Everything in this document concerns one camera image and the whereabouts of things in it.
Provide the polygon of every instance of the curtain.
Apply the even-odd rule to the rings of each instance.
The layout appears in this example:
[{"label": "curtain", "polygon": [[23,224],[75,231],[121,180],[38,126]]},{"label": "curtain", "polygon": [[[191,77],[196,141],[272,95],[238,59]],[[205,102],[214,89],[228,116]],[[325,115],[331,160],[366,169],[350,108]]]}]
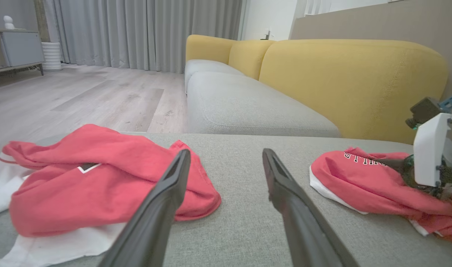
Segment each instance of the curtain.
[{"label": "curtain", "polygon": [[242,0],[53,0],[62,61],[183,73],[190,34],[237,39]]}]

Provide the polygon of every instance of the floor plank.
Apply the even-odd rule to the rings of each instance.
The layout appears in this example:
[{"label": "floor plank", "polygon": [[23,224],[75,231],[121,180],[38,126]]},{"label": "floor plank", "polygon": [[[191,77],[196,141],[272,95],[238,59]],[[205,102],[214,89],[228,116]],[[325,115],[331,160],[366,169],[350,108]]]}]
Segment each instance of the floor plank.
[{"label": "floor plank", "polygon": [[63,65],[58,72],[0,78],[0,150],[87,123],[116,131],[185,132],[182,74]]}]

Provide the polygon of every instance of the gray seat cushion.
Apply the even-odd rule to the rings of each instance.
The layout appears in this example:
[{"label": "gray seat cushion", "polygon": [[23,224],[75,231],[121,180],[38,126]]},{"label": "gray seat cushion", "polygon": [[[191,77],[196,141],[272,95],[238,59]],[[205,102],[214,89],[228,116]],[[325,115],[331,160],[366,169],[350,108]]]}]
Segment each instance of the gray seat cushion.
[{"label": "gray seat cushion", "polygon": [[188,93],[188,81],[190,80],[192,75],[197,72],[203,71],[213,71],[244,76],[244,74],[239,70],[222,62],[206,59],[191,59],[185,64],[185,93]]},{"label": "gray seat cushion", "polygon": [[[272,148],[361,267],[452,267],[452,242],[421,236],[395,215],[361,215],[326,199],[309,186],[309,166],[321,154],[349,146],[367,152],[407,152],[395,142],[250,135],[146,134],[169,147],[182,140],[199,155],[222,203],[206,218],[176,222],[170,231],[164,266],[292,266],[282,216],[268,199],[262,150]],[[49,145],[62,136],[40,142]],[[7,212],[0,214],[0,258],[15,242]],[[94,267],[102,256],[60,266]]]},{"label": "gray seat cushion", "polygon": [[187,103],[191,133],[340,137],[324,116],[246,76],[197,73]]}]

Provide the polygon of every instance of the red fabric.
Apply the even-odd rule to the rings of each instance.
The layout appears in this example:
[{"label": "red fabric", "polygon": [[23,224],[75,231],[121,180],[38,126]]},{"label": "red fabric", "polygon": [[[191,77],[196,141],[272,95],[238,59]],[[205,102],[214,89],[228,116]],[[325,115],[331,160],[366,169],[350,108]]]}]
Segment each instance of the red fabric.
[{"label": "red fabric", "polygon": [[[182,149],[189,147],[181,141],[165,149],[143,136],[96,125],[84,125],[51,146],[10,142],[3,153],[39,169],[12,195],[12,223],[21,235],[40,237],[127,222]],[[87,162],[101,165],[83,174],[78,166]],[[192,152],[175,220],[205,217],[219,204],[221,197]]]},{"label": "red fabric", "polygon": [[416,220],[427,232],[452,240],[452,197],[442,201],[405,185],[401,175],[372,159],[404,159],[409,154],[367,154],[359,148],[321,155],[311,170],[320,182],[353,208]]}]

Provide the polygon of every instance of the yellow sofa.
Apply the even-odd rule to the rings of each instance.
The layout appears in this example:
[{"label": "yellow sofa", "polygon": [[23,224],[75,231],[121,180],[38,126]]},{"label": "yellow sofa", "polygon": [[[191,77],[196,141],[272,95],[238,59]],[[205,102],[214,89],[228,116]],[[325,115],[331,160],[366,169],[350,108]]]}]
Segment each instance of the yellow sofa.
[{"label": "yellow sofa", "polygon": [[234,41],[190,35],[186,61],[228,64],[330,120],[344,138],[411,144],[409,108],[439,99],[448,77],[432,49],[392,40]]}]

